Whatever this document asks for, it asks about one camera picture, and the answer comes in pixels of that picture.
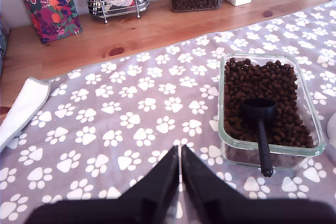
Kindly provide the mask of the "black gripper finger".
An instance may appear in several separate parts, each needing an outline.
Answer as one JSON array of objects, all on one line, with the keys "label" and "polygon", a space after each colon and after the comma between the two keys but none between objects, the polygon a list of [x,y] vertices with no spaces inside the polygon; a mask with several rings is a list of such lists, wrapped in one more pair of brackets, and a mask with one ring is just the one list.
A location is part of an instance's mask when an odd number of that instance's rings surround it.
[{"label": "black gripper finger", "polygon": [[179,184],[178,149],[168,153],[133,187],[119,197],[119,223],[163,223]]},{"label": "black gripper finger", "polygon": [[219,179],[187,146],[182,147],[182,177],[202,223],[246,223],[246,198]]}]

